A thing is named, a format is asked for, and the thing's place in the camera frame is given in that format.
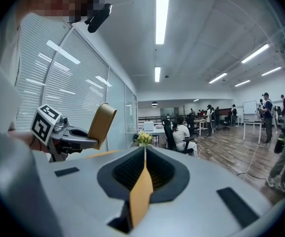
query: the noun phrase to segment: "white desk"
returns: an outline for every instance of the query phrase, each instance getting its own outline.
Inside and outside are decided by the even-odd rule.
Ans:
[[[153,131],[144,131],[144,132],[147,133],[147,134],[150,134],[150,135],[160,135],[160,134],[164,134],[164,133],[165,133],[163,127],[162,127],[162,128],[156,128],[156,127],[154,127],[154,128],[153,128]]]
[[[262,129],[262,124],[263,122],[249,122],[249,121],[244,121],[244,128],[243,128],[243,140],[245,140],[246,138],[246,124],[253,124],[253,132],[252,135],[254,135],[254,125],[258,124],[260,126],[260,130],[259,130],[259,144],[261,141],[261,129]]]
[[[199,123],[200,124],[200,136],[201,136],[201,124],[205,124],[205,123],[207,123],[207,121],[206,121],[206,119],[196,119],[196,120],[194,120],[194,123]]]

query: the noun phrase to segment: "wooden floor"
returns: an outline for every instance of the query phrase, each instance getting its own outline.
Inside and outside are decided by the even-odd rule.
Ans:
[[[260,145],[257,143],[258,127],[256,126],[255,135],[252,135],[252,125],[246,125],[245,141],[243,141],[243,126],[231,126],[230,130],[221,129],[212,137],[206,137],[205,131],[195,141],[200,158],[223,164],[236,174],[248,172],[253,176],[266,178],[279,158],[279,155],[274,153],[279,133],[279,131],[275,133],[273,128],[272,143],[267,146],[262,145],[262,141]],[[265,139],[265,130],[262,130],[261,138]],[[164,147],[165,136],[160,136],[159,144],[160,147]],[[272,204],[285,196],[278,187],[270,188],[264,179],[257,179],[248,174],[241,174],[238,177],[262,192]]]

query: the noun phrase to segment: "glass wall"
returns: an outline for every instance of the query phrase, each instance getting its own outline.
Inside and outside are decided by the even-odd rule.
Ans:
[[[49,104],[71,125],[89,130],[97,108],[117,109],[101,149],[84,150],[68,159],[130,147],[137,132],[136,98],[111,67],[75,28],[34,14],[21,24],[21,62],[17,89],[24,97],[17,129],[29,130],[38,106]]]
[[[126,149],[125,133],[125,83],[112,71],[108,73],[107,103],[117,109],[107,134],[108,150]]]
[[[134,100],[134,95],[132,91],[126,86],[125,90],[125,96],[126,96],[126,109],[125,109],[125,116],[126,116],[126,143],[127,147],[129,148],[133,141],[134,141],[134,135],[137,133],[137,129],[135,129],[135,123],[136,121],[134,120],[134,112],[135,112],[135,100]]]

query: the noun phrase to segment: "white wall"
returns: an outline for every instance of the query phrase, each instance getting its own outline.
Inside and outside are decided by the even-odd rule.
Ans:
[[[157,108],[140,108],[138,102],[138,116],[139,117],[149,117],[149,116],[160,116],[160,108],[178,108],[178,112],[180,115],[183,114],[183,105],[185,108],[185,114],[189,114],[191,112],[191,108],[198,113],[198,110],[207,110],[207,105],[211,104],[214,108],[217,106],[220,109],[231,108],[233,100],[229,99],[205,99],[199,100],[197,102],[181,101],[181,100],[171,100],[171,101],[159,101],[159,105]]]
[[[185,114],[191,112],[191,108],[195,113],[198,113],[199,110],[207,110],[207,105],[213,106],[215,109],[218,106],[220,109],[231,108],[233,100],[231,99],[212,99],[212,100],[199,100],[197,102],[185,103],[184,109]],[[183,114],[183,105],[179,106],[179,114]]]
[[[255,100],[259,103],[260,99],[264,99],[262,94],[265,92],[269,93],[274,106],[283,106],[281,95],[285,96],[285,69],[239,86],[234,93],[238,116],[243,116],[243,102]]]
[[[160,108],[139,108],[137,110],[138,117],[160,116]]]
[[[104,39],[98,32],[89,33],[88,25],[84,22],[78,22],[73,24],[81,34],[84,35],[86,39],[89,40],[92,47],[106,60],[110,67],[115,71],[115,73],[124,81],[124,83],[129,87],[129,89],[136,95],[137,89],[133,84],[132,80],[128,76],[127,72],[124,70],[122,65],[119,63],[117,58],[112,53],[109,46],[106,44]]]
[[[158,90],[142,90],[139,89],[137,94],[138,101],[159,101],[174,99],[233,99],[231,91],[214,90],[214,89],[198,89],[198,90],[179,90],[176,91],[158,91]]]

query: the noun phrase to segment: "person in white shirt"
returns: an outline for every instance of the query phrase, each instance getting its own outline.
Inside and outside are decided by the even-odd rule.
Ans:
[[[177,146],[178,151],[184,151],[185,144],[183,140],[185,138],[190,137],[190,132],[188,128],[184,125],[184,117],[178,116],[177,122],[173,125],[172,127],[172,132],[173,132],[173,138]],[[191,154],[192,156],[197,157],[197,145],[195,142],[189,142],[187,149],[193,149],[193,153]]]
[[[14,87],[20,68],[20,24],[29,13],[61,21],[88,17],[94,13],[94,3],[94,0],[17,0],[4,16],[0,23],[0,133],[8,131],[9,136],[24,141],[32,149],[47,152],[31,132],[17,132],[12,122],[22,102]]]
[[[207,106],[207,113],[206,113],[206,116],[207,116],[207,128],[208,128],[208,134],[207,134],[207,137],[211,136],[212,135],[212,124],[211,124],[211,111],[212,111],[212,106],[211,105],[208,105]]]

